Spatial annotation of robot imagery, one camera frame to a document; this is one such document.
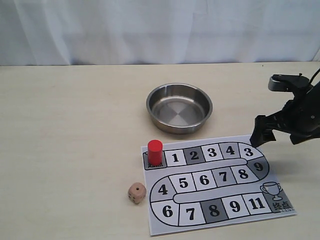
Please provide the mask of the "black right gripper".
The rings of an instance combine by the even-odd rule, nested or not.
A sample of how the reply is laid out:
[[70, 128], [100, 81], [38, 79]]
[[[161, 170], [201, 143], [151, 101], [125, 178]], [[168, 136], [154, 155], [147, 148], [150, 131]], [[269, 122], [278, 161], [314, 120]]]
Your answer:
[[320, 87], [296, 94], [286, 102], [282, 110], [254, 119], [251, 146], [259, 147], [276, 141], [273, 130], [290, 134], [292, 144], [318, 139], [320, 137]]

